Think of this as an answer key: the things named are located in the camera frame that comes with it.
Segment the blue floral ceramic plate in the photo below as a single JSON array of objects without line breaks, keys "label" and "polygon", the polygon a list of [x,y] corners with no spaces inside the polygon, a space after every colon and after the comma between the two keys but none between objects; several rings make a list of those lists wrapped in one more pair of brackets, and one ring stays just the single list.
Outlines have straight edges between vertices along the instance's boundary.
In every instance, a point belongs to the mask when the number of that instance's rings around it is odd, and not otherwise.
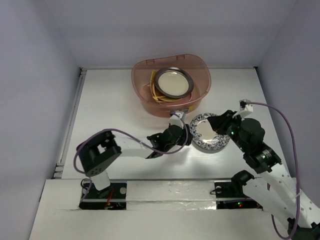
[{"label": "blue floral ceramic plate", "polygon": [[220,150],[230,141],[229,136],[217,134],[212,130],[208,117],[215,116],[217,115],[214,113],[201,113],[196,115],[189,124],[193,142],[204,150]]}]

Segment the orange woven fan-shaped plate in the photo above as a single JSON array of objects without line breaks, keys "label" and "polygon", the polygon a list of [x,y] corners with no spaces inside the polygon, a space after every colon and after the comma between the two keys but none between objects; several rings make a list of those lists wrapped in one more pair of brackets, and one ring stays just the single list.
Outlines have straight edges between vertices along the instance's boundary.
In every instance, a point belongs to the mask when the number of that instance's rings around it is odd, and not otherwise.
[{"label": "orange woven fan-shaped plate", "polygon": [[156,73],[157,73],[157,70],[153,70],[150,77],[149,87],[150,87],[152,98],[157,103],[168,103],[170,100],[167,98],[167,96],[161,95],[161,93],[158,90],[156,90],[155,82],[154,82]]}]

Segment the brown rimmed cream plate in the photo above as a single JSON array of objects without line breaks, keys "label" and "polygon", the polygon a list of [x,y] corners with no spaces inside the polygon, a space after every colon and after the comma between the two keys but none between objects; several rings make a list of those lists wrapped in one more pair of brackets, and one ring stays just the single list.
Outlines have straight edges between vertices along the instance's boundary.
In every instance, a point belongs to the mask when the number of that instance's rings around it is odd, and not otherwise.
[{"label": "brown rimmed cream plate", "polygon": [[159,69],[153,77],[153,82],[160,93],[172,99],[185,98],[194,90],[192,77],[178,67]]}]

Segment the pink round plate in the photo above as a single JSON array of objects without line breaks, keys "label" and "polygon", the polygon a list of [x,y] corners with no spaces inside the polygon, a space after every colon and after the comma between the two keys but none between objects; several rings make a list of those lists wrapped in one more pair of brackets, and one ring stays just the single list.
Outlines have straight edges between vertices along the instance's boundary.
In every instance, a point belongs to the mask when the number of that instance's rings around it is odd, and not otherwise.
[{"label": "pink round plate", "polygon": [[192,99],[193,94],[190,93],[188,96],[179,98],[179,99],[170,99],[170,101],[165,101],[163,104],[167,105],[180,105],[180,104],[185,104],[188,103]]}]

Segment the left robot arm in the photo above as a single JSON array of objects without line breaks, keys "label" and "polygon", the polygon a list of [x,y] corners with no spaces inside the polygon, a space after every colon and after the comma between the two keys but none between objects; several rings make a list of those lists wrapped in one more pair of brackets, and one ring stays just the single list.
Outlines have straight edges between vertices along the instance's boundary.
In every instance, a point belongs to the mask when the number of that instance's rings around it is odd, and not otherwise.
[{"label": "left robot arm", "polygon": [[115,128],[107,128],[94,134],[76,148],[73,167],[84,174],[89,186],[81,198],[90,193],[97,198],[106,198],[113,189],[107,168],[119,157],[137,157],[156,159],[164,155],[173,155],[193,140],[188,124],[170,124],[164,132],[147,136],[148,143]]}]

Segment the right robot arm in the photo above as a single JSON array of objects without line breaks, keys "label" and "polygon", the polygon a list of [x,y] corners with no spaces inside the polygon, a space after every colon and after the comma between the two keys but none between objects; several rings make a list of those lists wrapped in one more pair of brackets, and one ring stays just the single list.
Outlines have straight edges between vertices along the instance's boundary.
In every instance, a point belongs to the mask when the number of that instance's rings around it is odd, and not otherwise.
[{"label": "right robot arm", "polygon": [[287,229],[289,240],[320,238],[320,209],[301,190],[297,178],[292,178],[276,152],[264,143],[265,130],[253,118],[227,110],[208,117],[213,131],[227,135],[242,151],[243,159],[257,175],[270,185],[267,189],[248,171],[231,178],[230,190],[235,196],[245,195],[271,214]]}]

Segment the pink translucent plastic bin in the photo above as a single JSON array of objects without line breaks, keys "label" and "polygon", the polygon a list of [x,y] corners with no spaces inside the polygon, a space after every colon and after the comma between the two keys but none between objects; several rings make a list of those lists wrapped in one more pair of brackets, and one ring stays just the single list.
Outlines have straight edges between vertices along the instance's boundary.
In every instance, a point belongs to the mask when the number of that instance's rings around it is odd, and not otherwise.
[{"label": "pink translucent plastic bin", "polygon": [[[152,71],[165,67],[185,70],[193,79],[192,99],[184,104],[157,103],[151,94],[150,80]],[[131,82],[143,108],[150,114],[168,118],[173,111],[190,113],[201,103],[211,88],[211,75],[206,63],[197,55],[181,54],[162,58],[151,58],[138,62],[131,70]]]}]

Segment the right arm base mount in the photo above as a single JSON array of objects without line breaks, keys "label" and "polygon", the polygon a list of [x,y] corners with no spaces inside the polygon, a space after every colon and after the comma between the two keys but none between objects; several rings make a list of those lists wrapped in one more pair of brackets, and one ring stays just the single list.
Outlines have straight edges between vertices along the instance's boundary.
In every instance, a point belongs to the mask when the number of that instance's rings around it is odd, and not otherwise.
[{"label": "right arm base mount", "polygon": [[263,209],[255,200],[237,190],[231,181],[216,181],[209,194],[215,197],[218,210]]}]

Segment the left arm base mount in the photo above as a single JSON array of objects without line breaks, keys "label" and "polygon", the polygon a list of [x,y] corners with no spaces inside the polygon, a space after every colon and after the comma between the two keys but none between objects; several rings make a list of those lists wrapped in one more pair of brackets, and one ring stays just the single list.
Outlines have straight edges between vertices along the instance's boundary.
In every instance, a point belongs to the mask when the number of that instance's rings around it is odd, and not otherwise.
[{"label": "left arm base mount", "polygon": [[106,190],[97,190],[93,183],[82,181],[79,208],[82,210],[126,210],[127,183],[113,182]]}]

